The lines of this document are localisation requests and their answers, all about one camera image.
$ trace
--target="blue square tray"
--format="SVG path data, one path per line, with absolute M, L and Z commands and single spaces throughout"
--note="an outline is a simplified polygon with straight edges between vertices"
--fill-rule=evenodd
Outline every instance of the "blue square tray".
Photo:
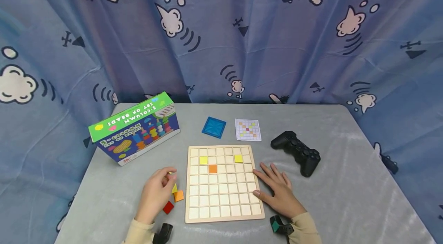
M 226 122 L 208 117 L 203 127 L 202 133 L 209 134 L 216 138 L 222 138 L 223 131 L 225 130 Z

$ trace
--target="cuff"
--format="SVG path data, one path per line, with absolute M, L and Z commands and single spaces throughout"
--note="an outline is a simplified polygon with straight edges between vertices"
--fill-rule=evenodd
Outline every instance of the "cuff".
M 295 231 L 298 230 L 306 234 L 318 233 L 317 228 L 315 227 L 314 219 L 312 219 L 309 212 L 305 212 L 304 214 L 291 218 L 291 223 L 294 226 Z
M 128 235 L 123 243 L 145 243 L 147 239 L 152 241 L 152 238 L 154 237 L 154 234 L 151 232 L 152 227 L 154 227 L 154 224 L 143 224 L 132 219 Z

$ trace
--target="orange square tile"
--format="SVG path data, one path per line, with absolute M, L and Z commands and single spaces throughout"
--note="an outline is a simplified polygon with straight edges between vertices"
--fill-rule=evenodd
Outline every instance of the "orange square tile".
M 178 201 L 184 200 L 183 190 L 177 191 L 174 193 L 174 200 L 177 203 Z
M 216 164 L 210 164 L 209 165 L 209 174 L 217 173 L 217 165 Z

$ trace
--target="person's left hand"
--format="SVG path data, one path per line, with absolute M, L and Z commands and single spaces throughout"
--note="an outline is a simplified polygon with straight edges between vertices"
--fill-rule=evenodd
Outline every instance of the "person's left hand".
M 135 220 L 144 224 L 154 223 L 155 217 L 171 197 L 172 188 L 177 181 L 177 174 L 169 172 L 175 173 L 177 169 L 173 167 L 158 169 L 146 181 Z

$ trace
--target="hand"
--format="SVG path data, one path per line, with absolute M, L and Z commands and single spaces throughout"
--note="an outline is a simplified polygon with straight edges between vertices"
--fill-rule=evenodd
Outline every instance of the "hand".
M 154 218 L 171 197 L 172 188 L 177 181 L 177 175 L 169 172 L 175 173 L 177 169 L 173 167 L 158 169 L 146 181 L 135 220 L 144 224 L 154 223 Z
M 289 219 L 304 214 L 306 209 L 292 194 L 292 184 L 285 172 L 280 173 L 274 163 L 271 163 L 271 169 L 264 163 L 260 163 L 260 167 L 265 171 L 265 174 L 256 169 L 253 172 L 274 191 L 274 196 L 259 190 L 253 191 L 253 194 Z

